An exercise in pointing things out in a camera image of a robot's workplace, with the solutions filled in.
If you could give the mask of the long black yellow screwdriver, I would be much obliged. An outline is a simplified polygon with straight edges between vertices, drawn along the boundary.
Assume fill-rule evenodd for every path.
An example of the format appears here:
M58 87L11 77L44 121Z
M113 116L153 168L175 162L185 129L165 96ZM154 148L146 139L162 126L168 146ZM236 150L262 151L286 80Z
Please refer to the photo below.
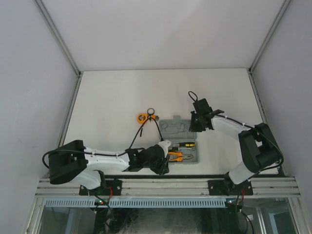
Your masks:
M174 147L192 148L192 147L195 147L195 143L194 142L180 142L178 144L174 144Z

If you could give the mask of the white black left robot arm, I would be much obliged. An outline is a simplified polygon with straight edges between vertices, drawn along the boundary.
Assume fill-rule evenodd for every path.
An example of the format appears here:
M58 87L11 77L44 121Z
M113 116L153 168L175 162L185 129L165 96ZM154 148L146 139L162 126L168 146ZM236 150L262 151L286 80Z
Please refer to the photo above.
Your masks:
M160 141L147 149L126 149L122 152L106 152L88 148L82 140L74 140L46 153L49 180L52 185L77 183L94 192L105 193L105 173L138 172L144 168L157 175L169 172L169 140Z

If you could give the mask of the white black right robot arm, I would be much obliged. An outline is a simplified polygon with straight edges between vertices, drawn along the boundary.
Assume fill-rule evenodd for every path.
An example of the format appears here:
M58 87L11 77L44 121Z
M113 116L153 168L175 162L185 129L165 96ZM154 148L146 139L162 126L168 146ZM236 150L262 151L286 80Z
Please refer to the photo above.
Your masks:
M223 115L222 110L213 110L205 98L192 99L191 132L206 129L222 132L239 142L242 161L224 175L223 189L227 195L234 195L241 184L259 173L280 167L284 156L266 123L250 126Z

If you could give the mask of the grey plastic tool case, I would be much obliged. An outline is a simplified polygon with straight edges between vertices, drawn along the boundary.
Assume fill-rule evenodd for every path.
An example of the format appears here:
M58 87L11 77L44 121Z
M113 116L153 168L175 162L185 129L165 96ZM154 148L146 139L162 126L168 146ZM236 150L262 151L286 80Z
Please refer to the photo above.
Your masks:
M159 121L161 134L165 140L172 142L172 147L174 147L174 144L178 144L180 142L195 143L195 147L192 148L179 147L178 151L169 150L169 152L182 152L183 154L194 156L192 159L180 162L184 164L199 163L199 153L196 141L197 133L189 131L190 123L190 119L181 119L180 116L174 116L173 119L162 119Z

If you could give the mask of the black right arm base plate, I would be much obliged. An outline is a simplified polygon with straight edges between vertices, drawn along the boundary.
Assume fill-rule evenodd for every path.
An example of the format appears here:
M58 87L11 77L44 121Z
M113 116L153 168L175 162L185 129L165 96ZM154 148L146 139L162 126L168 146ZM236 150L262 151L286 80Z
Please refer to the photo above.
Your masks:
M245 195L253 195L252 184L249 181L242 182L238 185L230 184L226 185L225 181L219 180L208 180L209 195L238 195L239 192L244 192Z

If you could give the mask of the orange black pliers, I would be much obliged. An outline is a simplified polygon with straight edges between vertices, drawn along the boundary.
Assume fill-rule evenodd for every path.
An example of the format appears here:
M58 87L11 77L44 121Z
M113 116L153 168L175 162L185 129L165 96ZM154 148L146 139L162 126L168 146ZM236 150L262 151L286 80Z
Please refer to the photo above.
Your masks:
M194 158L193 155L183 154L182 152L169 152L169 162L182 162Z

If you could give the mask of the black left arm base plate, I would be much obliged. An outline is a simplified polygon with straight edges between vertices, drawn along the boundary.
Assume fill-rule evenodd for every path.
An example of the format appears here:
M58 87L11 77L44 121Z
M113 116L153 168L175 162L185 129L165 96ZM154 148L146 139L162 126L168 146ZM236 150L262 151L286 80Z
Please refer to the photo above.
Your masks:
M97 196L109 196L109 195L121 195L122 191L122 181L119 179L109 179L106 180L106 186L105 187L98 187L95 189L92 189L89 193L88 190L81 186L79 189L79 195L97 195Z

